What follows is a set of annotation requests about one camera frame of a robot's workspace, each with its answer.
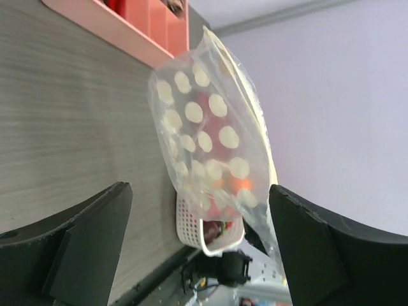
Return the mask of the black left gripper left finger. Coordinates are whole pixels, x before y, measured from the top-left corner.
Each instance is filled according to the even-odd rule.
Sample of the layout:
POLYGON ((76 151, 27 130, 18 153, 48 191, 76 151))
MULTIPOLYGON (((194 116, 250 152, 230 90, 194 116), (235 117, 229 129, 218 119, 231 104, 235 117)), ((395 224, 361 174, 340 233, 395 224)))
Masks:
POLYGON ((1 234, 1 305, 108 305, 133 201, 117 182, 1 234))

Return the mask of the white perforated fruit basket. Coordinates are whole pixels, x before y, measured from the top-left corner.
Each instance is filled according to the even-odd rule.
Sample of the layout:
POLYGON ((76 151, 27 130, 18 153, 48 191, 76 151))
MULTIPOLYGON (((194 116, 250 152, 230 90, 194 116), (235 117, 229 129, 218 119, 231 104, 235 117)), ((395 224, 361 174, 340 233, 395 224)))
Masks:
POLYGON ((204 227, 201 219, 196 219, 188 211, 186 201, 179 195, 176 199, 176 229, 179 240, 187 246, 203 251, 207 256, 220 255, 240 245, 244 239, 245 230, 243 219, 236 219, 230 229, 221 236, 206 244, 204 227))

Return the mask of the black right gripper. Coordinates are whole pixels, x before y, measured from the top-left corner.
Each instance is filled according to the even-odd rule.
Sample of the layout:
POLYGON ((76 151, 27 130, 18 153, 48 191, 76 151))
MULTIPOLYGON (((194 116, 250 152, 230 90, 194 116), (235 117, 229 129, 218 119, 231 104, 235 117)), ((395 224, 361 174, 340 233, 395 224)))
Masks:
POLYGON ((208 288, 225 286, 237 288, 249 282, 249 265, 252 258, 242 251, 227 251, 221 256, 199 253, 182 269, 184 292, 200 292, 208 288))

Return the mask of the clear polka dot zip bag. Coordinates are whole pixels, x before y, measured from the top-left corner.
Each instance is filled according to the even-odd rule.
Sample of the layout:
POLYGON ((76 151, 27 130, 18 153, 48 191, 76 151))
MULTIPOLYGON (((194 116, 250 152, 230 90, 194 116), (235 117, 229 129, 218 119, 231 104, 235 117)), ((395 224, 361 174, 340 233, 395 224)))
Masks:
POLYGON ((268 204, 278 183, 256 90, 210 30, 199 45, 154 70, 149 106, 170 180, 203 221, 209 244, 243 219, 285 277, 268 204))

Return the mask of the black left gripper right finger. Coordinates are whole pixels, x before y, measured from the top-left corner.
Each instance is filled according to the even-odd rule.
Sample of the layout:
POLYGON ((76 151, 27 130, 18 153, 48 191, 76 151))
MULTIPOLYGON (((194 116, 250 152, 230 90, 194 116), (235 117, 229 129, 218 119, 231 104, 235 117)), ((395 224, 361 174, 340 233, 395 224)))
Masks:
POLYGON ((269 205, 293 305, 407 305, 407 237, 344 217, 285 187, 269 205))

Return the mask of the pink divided organizer box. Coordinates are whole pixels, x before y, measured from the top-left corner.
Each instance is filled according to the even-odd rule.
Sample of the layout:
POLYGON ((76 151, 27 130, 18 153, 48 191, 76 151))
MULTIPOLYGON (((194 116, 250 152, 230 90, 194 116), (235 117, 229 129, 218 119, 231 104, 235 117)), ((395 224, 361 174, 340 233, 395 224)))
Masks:
POLYGON ((189 50, 187 1, 43 1, 76 25, 156 68, 189 50))

